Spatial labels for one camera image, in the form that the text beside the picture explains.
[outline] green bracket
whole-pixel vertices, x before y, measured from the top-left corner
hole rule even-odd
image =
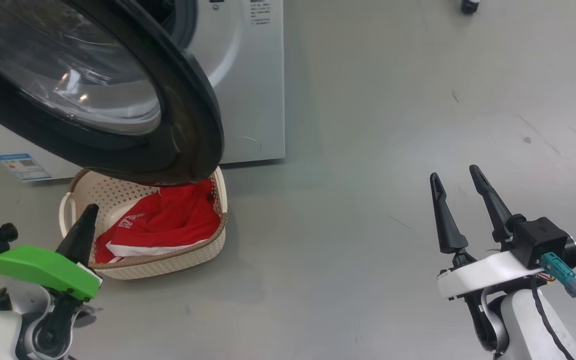
[[[28,283],[69,292],[81,301],[93,299],[99,291],[99,279],[54,251],[21,245],[0,254],[0,275]]]

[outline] laundry basket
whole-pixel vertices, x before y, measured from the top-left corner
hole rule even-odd
[[[90,253],[89,267],[99,274],[119,280],[148,278],[180,271],[208,260],[212,260],[224,247],[226,241],[226,221],[228,220],[228,201],[226,185],[221,169],[210,176],[214,196],[214,210],[221,218],[217,231],[206,241],[188,248],[164,255],[126,257],[120,262],[98,264],[95,261],[96,247]],[[75,221],[89,204],[99,205],[94,240],[102,235],[141,198],[156,193],[157,187],[143,186],[82,170],[70,183],[68,193],[59,206],[59,226],[61,235],[66,237]]]

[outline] caster wheel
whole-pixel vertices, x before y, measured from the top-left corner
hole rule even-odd
[[[461,12],[466,15],[472,15],[477,12],[477,8],[480,6],[478,2],[471,2],[469,0],[461,0]]]

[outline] blue and white sticker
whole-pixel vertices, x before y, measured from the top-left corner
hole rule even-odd
[[[36,182],[53,178],[27,153],[0,155],[0,162],[22,182]]]

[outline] black cable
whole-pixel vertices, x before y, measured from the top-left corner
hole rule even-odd
[[[562,341],[559,337],[557,337],[557,333],[553,330],[550,321],[548,321],[548,317],[546,317],[546,312],[544,311],[544,305],[542,305],[542,299],[539,298],[539,294],[537,293],[537,275],[532,277],[532,281],[530,281],[530,287],[532,288],[532,298],[534,299],[534,304],[537,307],[537,312],[541,315],[541,321],[543,322],[543,326],[546,327],[546,330],[552,337],[552,341],[555,342],[557,348],[566,356],[566,360],[575,360],[572,355],[570,355],[569,351],[564,347]]]

